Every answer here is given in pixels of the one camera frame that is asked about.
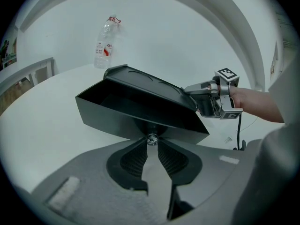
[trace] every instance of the bottle label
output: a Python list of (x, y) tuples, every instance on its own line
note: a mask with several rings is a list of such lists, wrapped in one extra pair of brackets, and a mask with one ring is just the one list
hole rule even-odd
[(113, 45), (111, 43), (104, 45), (104, 42), (97, 42), (96, 56), (110, 57), (112, 54)]

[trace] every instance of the black cable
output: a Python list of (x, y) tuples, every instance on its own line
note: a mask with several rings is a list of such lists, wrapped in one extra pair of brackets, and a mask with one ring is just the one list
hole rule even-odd
[(238, 136), (237, 136), (237, 140), (238, 140), (238, 150), (240, 150), (240, 124), (242, 122), (242, 114), (240, 114), (239, 117), (239, 124), (238, 124)]

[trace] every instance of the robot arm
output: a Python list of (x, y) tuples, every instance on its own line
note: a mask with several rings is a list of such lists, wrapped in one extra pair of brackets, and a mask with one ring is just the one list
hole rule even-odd
[(239, 79), (240, 77), (234, 72), (224, 68), (216, 71), (212, 80), (188, 86), (184, 92), (197, 103), (203, 117), (236, 119), (243, 109), (235, 108), (229, 88), (230, 86), (237, 87)]

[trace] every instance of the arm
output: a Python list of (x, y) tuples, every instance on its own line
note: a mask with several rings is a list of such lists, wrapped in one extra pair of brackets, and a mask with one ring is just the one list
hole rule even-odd
[(241, 107), (245, 112), (270, 122), (284, 122), (268, 92), (230, 87), (230, 96), (235, 106)]

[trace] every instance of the plastic water bottle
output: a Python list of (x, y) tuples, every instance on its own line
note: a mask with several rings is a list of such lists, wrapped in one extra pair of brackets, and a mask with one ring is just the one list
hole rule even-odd
[(110, 67), (116, 25), (120, 22), (116, 15), (111, 15), (101, 29), (96, 45), (94, 67), (103, 69)]

